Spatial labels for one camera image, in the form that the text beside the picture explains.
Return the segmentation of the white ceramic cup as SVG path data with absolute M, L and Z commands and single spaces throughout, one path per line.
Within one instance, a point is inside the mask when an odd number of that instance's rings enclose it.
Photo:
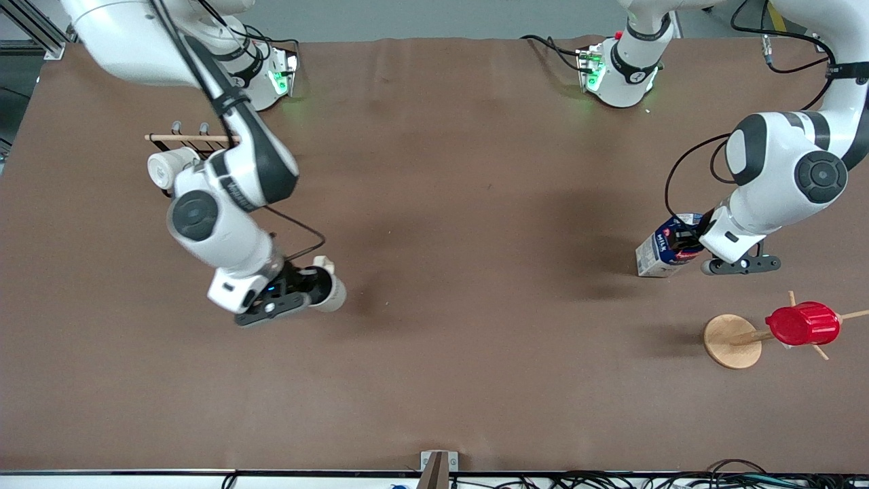
M 335 312 L 339 310 L 345 303 L 347 290 L 344 282 L 338 278 L 335 271 L 335 264 L 326 255 L 318 255 L 314 257 L 312 263 L 314 269 L 326 269 L 332 274 L 334 279 L 334 288 L 330 298 L 323 304 L 314 304 L 314 289 L 311 291 L 312 304 L 311 307 L 319 312 Z

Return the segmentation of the blue and white milk carton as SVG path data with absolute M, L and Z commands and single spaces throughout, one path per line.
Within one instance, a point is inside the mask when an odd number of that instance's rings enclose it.
M 637 275 L 645 278 L 670 278 L 683 266 L 695 260 L 701 253 L 693 253 L 692 225 L 696 222 L 698 213 L 680 213 L 662 223 L 635 250 L 634 257 Z M 669 248 L 669 229 L 671 227 L 689 228 L 689 247 L 682 251 L 672 251 Z

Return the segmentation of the red plastic cup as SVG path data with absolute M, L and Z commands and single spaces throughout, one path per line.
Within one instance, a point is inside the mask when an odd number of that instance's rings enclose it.
M 774 310 L 764 324 L 788 346 L 825 346 L 838 337 L 842 321 L 825 304 L 808 301 Z

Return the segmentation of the wooden mug tree stand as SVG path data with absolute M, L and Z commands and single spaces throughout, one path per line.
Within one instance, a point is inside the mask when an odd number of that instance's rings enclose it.
M 799 303 L 802 302 L 798 302 L 795 292 L 793 290 L 788 291 L 787 306 L 795 306 L 795 304 Z M 842 326 L 847 320 L 869 318 L 869 309 L 848 313 L 834 311 L 841 319 Z M 823 350 L 823 346 L 788 346 L 777 340 L 777 338 L 774 338 L 769 330 L 769 326 L 766 324 L 763 324 L 761 327 L 755 326 L 747 319 L 736 314 L 720 314 L 719 316 L 715 316 L 705 323 L 702 333 L 702 343 L 707 355 L 717 365 L 727 369 L 747 369 L 756 365 L 763 352 L 764 344 L 771 342 L 780 344 L 785 349 L 810 348 L 823 360 L 830 359 L 828 354 Z

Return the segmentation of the white mug with printed base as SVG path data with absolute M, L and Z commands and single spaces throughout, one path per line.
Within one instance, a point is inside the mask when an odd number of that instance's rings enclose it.
M 177 176 L 198 160 L 198 152 L 188 147 L 157 152 L 148 158 L 148 174 L 158 188 L 170 191 Z

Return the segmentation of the brown table cover sheet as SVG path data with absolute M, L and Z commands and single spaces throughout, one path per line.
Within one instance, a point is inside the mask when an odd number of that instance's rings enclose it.
M 611 109 L 536 43 L 301 47 L 263 114 L 300 167 L 277 210 L 328 242 L 348 297 L 239 328 L 168 234 L 147 133 L 213 113 L 81 46 L 47 62 L 0 177 L 0 469 L 404 469 L 869 473 L 869 319 L 823 360 L 705 353 L 722 313 L 869 308 L 869 161 L 770 236 L 782 269 L 639 278 L 686 149 L 798 109 L 824 69 L 770 72 L 754 38 L 679 39 L 643 103 Z

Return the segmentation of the metal bracket with post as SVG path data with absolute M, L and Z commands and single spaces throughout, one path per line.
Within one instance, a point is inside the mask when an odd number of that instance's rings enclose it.
M 459 452 L 421 452 L 421 476 L 416 489 L 456 489 L 454 473 L 459 470 Z

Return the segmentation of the aluminium frame profile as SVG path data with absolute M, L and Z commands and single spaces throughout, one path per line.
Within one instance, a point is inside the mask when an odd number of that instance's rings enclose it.
M 60 0 L 0 0 L 0 56 L 40 56 L 60 60 L 69 16 Z

